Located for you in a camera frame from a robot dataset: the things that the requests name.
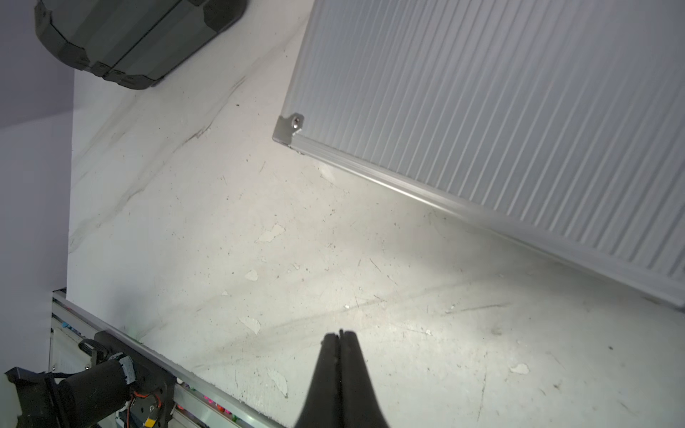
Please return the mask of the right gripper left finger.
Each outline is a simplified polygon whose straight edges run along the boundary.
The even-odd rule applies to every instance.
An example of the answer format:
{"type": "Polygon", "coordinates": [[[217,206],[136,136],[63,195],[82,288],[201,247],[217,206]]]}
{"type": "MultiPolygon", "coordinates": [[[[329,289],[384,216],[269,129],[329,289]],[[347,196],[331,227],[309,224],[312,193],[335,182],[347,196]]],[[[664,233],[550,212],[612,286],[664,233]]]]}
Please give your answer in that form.
{"type": "Polygon", "coordinates": [[[295,427],[341,427],[340,338],[327,333],[321,348],[303,410],[295,427]]]}

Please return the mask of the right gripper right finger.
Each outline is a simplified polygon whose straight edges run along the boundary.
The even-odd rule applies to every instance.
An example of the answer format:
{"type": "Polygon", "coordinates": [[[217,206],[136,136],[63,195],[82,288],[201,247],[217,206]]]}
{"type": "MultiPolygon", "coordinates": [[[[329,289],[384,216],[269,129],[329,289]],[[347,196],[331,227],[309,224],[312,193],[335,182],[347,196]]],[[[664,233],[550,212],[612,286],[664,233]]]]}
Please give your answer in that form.
{"type": "Polygon", "coordinates": [[[339,372],[343,427],[388,427],[356,333],[340,331],[339,372]]]}

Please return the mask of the silver aluminium poker case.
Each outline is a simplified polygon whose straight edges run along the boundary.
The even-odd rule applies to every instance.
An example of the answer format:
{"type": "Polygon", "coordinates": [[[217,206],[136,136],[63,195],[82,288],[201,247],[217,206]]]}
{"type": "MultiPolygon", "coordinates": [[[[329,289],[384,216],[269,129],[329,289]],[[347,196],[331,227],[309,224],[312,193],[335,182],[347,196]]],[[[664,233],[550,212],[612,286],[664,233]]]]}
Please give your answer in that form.
{"type": "Polygon", "coordinates": [[[681,1],[317,1],[273,138],[683,306],[681,1]]]}

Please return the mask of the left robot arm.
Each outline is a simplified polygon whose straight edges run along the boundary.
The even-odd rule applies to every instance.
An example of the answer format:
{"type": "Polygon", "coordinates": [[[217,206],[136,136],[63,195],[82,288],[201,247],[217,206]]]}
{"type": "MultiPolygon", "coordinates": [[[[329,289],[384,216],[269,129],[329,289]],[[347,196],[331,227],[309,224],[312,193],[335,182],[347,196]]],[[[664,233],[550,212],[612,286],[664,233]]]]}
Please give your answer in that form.
{"type": "Polygon", "coordinates": [[[130,400],[137,381],[130,355],[94,339],[78,347],[91,358],[90,369],[67,374],[13,367],[5,372],[20,404],[18,427],[94,427],[130,400]]]}

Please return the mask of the dark grey poker case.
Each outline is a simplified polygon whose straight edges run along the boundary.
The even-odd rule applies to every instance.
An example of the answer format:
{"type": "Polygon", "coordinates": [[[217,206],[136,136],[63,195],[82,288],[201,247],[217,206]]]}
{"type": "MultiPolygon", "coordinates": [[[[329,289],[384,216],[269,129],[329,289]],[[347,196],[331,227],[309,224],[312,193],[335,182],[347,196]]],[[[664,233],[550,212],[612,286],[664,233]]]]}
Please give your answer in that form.
{"type": "Polygon", "coordinates": [[[132,90],[164,80],[239,21],[247,0],[38,1],[36,35],[63,64],[132,90]]]}

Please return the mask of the aluminium frame rail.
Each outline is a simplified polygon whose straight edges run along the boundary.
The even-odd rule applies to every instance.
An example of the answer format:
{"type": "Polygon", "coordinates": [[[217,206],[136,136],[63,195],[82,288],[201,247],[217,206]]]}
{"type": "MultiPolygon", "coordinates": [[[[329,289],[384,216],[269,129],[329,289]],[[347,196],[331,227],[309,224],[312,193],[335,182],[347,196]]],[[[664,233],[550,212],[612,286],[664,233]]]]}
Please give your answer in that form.
{"type": "Polygon", "coordinates": [[[151,415],[157,427],[281,426],[70,302],[63,291],[53,293],[52,314],[54,328],[75,339],[89,358],[86,369],[109,358],[130,358],[136,382],[124,426],[141,427],[151,415]]]}

